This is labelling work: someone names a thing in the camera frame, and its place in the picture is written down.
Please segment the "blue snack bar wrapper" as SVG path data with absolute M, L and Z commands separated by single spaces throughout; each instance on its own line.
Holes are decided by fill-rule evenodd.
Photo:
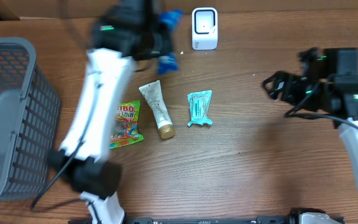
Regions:
M 163 30 L 163 53 L 158 58 L 158 74 L 164 75 L 168 72 L 175 72 L 179 69 L 178 62 L 173 51 L 172 34 L 178 27 L 183 16 L 179 9 L 163 12 L 159 17 Z

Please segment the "teal tissue packet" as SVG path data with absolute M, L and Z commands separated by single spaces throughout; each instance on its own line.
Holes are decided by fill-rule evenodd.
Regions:
M 209 105 L 212 98 L 211 90 L 204 90 L 189 93 L 187 95 L 190 108 L 190 121 L 188 127 L 192 124 L 203 126 L 204 124 L 212 125 L 213 121 L 208 118 Z

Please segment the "green gummy candy bag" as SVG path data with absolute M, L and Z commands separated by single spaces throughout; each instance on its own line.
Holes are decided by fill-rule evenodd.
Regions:
M 134 144 L 144 139 L 143 135 L 138 132 L 139 113 L 139 100 L 121 103 L 118 106 L 110 149 Z

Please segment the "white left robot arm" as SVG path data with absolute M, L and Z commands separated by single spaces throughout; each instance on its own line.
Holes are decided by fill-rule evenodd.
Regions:
M 55 178 L 86 202 L 91 223 L 125 219 L 117 197 L 122 167 L 109 161 L 117 109 L 137 62 L 157 58 L 165 71 L 173 70 L 172 33 L 181 17 L 180 10 L 162 11 L 158 1 L 121 1 L 93 24 L 74 120 L 60 148 L 48 157 Z

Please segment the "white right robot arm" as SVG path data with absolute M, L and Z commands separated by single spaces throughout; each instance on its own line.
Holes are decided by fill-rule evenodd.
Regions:
M 358 192 L 358 49 L 300 52 L 303 73 L 277 71 L 262 82 L 273 100 L 292 105 L 285 118 L 330 119 L 351 160 Z

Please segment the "white barcode scanner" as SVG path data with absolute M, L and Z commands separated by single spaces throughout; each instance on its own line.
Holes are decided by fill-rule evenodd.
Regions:
M 213 7 L 197 7 L 191 14 L 191 44 L 194 50 L 214 50 L 218 46 L 218 12 Z

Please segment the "white tube gold cap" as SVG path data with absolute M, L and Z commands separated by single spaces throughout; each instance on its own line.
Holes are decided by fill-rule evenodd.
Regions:
M 162 139 L 170 139 L 175 135 L 172 120 L 163 100 L 160 81 L 139 87 L 139 91 L 153 111 L 157 128 Z

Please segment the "grey plastic basket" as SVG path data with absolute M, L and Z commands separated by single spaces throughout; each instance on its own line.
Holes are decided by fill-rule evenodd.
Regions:
M 47 183 L 60 109 L 33 45 L 0 37 L 0 201 L 32 198 Z

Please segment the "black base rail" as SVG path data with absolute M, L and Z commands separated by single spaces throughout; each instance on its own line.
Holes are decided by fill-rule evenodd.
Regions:
M 220 218 L 220 219 L 152 219 L 152 218 L 127 218 L 123 224 L 296 224 L 302 222 L 293 215 L 287 216 L 259 216 L 257 218 Z

